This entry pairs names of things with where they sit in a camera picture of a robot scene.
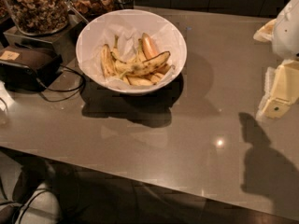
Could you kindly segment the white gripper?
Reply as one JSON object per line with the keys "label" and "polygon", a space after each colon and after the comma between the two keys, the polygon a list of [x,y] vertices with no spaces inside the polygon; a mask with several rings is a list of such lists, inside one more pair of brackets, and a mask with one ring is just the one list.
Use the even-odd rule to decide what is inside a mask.
{"label": "white gripper", "polygon": [[299,99],[299,0],[290,2],[273,19],[255,32],[253,38],[271,42],[272,50],[284,60],[277,68],[268,67],[264,96],[256,118],[280,119]]}

